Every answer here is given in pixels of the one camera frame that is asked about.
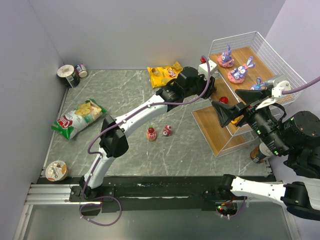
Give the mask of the purple bunny with cupcake toy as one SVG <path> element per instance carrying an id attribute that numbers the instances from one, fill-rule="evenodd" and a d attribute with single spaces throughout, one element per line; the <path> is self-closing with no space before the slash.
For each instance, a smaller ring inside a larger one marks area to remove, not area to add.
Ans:
<path id="1" fill-rule="evenodd" d="M 250 87 L 250 90 L 264 90 L 266 88 L 265 82 L 262 80 L 261 77 L 256 78 L 256 84 Z"/>

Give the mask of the yellow duck toy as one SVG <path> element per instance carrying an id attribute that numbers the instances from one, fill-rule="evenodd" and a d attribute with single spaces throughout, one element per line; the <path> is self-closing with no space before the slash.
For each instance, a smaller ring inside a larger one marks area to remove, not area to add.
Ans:
<path id="1" fill-rule="evenodd" d="M 241 123 L 241 121 L 242 121 L 242 119 L 244 118 L 244 116 L 243 115 L 241 115 L 241 116 L 238 116 L 238 117 L 236 117 L 236 118 L 234 118 L 233 120 L 231 120 L 230 122 L 233 124 L 233 125 L 239 125 L 240 123 Z"/>

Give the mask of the pink bear strawberry donut toy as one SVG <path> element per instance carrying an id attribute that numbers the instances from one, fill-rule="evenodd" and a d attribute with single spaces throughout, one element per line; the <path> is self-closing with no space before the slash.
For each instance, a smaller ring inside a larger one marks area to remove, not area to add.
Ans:
<path id="1" fill-rule="evenodd" d="M 153 126 L 149 126 L 146 132 L 147 139 L 154 141 L 157 138 L 157 131 Z"/>

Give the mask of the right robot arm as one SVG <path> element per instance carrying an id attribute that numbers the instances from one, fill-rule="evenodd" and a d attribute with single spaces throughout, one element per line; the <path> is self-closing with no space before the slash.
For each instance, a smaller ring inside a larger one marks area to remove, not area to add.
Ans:
<path id="1" fill-rule="evenodd" d="M 248 124 L 276 157 L 286 156 L 284 165 L 306 180 L 320 178 L 320 120 L 310 111 L 299 111 L 283 121 L 276 119 L 269 106 L 281 110 L 271 88 L 237 89 L 242 99 L 235 105 L 212 101 L 221 127 L 240 117 L 237 126 Z M 265 183 L 224 174 L 219 186 L 222 197 L 227 195 L 266 200 L 285 207 L 292 215 L 308 220 L 320 219 L 320 208 L 312 203 L 312 189 L 306 182 Z"/>

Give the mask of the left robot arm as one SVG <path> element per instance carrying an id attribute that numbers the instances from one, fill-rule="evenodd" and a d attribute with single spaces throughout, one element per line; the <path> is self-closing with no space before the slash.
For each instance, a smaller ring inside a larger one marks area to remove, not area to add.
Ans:
<path id="1" fill-rule="evenodd" d="M 186 105 L 185 99 L 188 97 L 195 96 L 194 101 L 208 99 L 216 90 L 213 77 L 216 70 L 217 67 L 212 63 L 202 63 L 197 69 L 185 67 L 176 78 L 159 88 L 142 105 L 116 118 L 107 115 L 96 138 L 99 141 L 98 150 L 87 151 L 90 155 L 95 155 L 95 159 L 81 178 L 82 196 L 93 199 L 98 195 L 98 188 L 102 185 L 105 174 L 113 161 L 128 151 L 128 138 L 135 130 L 177 106 Z"/>

